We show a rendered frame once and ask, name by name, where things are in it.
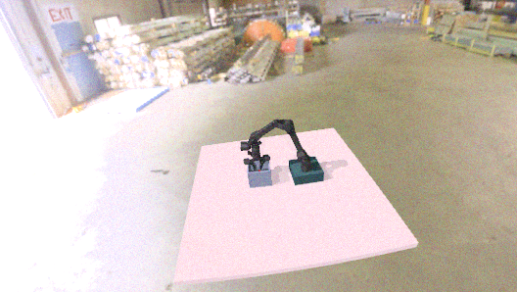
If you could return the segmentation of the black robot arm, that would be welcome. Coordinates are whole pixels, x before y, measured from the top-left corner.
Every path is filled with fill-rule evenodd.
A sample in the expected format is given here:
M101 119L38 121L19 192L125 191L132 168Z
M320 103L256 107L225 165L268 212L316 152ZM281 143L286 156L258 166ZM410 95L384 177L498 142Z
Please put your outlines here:
M295 132L294 123L292 120L273 120L271 123L266 125L260 130L254 131L251 133L249 141L241 141L240 142L240 150L248 151L248 156L253 156L252 152L249 151L252 147L252 151L259 151L259 145L261 145L262 136L267 134L273 128L280 128L282 130L286 130L286 132L291 136L293 143L297 149L297 158L302 163L302 171L310 172L311 171L311 157L307 154L306 150L303 148L297 133Z

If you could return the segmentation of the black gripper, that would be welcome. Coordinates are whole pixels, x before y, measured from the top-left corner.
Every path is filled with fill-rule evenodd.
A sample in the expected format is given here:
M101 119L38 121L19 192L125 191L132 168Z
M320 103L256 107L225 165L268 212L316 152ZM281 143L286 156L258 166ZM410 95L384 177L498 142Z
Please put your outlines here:
M259 161L260 169L262 168L262 166L265 163L265 161L270 161L269 155L266 154L266 155L262 155L262 157L261 157L260 156L260 151L256 151L256 152L252 151L252 155L253 155L252 159L246 158L246 159L243 160L243 163L245 165L252 165L255 171L256 171L256 168L255 168L254 161Z

